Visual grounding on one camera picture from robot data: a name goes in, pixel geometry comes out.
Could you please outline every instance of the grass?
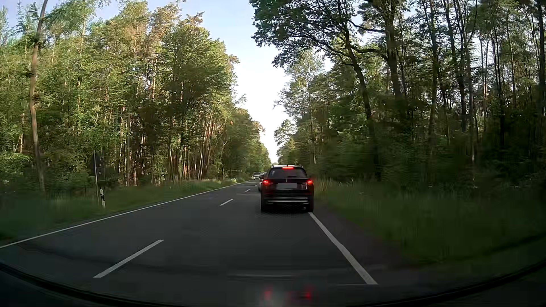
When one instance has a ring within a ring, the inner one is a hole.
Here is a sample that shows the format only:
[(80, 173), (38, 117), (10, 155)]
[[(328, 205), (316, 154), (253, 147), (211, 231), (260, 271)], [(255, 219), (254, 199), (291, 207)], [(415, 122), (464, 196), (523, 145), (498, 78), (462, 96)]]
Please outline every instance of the grass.
[(316, 198), (420, 266), (468, 276), (515, 270), (541, 258), (525, 243), (544, 238), (546, 208), (524, 192), (461, 199), (401, 193), (378, 183), (320, 181)]
[(210, 191), (233, 183), (235, 182), (231, 180), (202, 180), (162, 186), (120, 187), (105, 191), (106, 208), (98, 204), (94, 194), (57, 195), (50, 198), (17, 197), (0, 206), (0, 242), (17, 241), (65, 225)]

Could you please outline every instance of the sign post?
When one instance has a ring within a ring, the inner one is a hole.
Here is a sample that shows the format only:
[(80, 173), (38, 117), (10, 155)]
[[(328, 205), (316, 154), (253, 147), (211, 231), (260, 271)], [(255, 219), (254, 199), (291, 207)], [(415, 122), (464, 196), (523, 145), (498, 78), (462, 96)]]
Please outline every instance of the sign post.
[(99, 181), (97, 179), (97, 154), (93, 150), (93, 172), (95, 173), (95, 188), (97, 189), (97, 203), (100, 205)]
[(100, 189), (100, 201), (102, 202), (103, 208), (106, 208), (106, 203), (104, 202), (104, 191)]

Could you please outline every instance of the tall grass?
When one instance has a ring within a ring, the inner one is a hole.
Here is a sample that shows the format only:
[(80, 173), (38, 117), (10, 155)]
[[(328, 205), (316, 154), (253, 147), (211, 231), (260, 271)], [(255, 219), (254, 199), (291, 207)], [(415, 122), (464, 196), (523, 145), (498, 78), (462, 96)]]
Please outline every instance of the tall grass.
[(0, 206), (0, 241), (15, 241), (71, 223), (214, 190), (233, 183), (233, 180), (200, 180), (161, 186), (119, 187), (105, 191), (106, 208), (99, 205), (94, 192), (78, 196), (15, 195)]
[(461, 197), (318, 180), (316, 197), (421, 265), (490, 255), (546, 231), (544, 206), (515, 189), (495, 197)]

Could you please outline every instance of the car wheel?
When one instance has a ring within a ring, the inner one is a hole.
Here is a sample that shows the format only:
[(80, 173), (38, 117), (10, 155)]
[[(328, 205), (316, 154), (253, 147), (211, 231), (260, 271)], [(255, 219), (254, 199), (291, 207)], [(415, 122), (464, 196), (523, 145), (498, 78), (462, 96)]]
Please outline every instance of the car wheel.
[(263, 199), (263, 198), (260, 200), (260, 210), (261, 210), (262, 212), (265, 212), (265, 211), (268, 210), (268, 206), (267, 206), (267, 204), (265, 203), (265, 199)]
[(310, 197), (308, 199), (309, 203), (307, 205), (305, 205), (305, 211), (307, 212), (313, 212), (313, 209), (314, 209), (314, 198), (313, 197)]

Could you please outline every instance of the asphalt road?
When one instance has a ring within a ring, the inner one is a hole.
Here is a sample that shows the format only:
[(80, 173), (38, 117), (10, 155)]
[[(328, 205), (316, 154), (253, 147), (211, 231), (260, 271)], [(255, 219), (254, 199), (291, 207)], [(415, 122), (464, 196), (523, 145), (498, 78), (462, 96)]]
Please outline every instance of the asphalt road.
[(342, 306), (435, 290), (430, 276), (320, 207), (315, 219), (260, 212), (256, 184), (3, 247), (0, 261), (85, 291), (183, 306)]

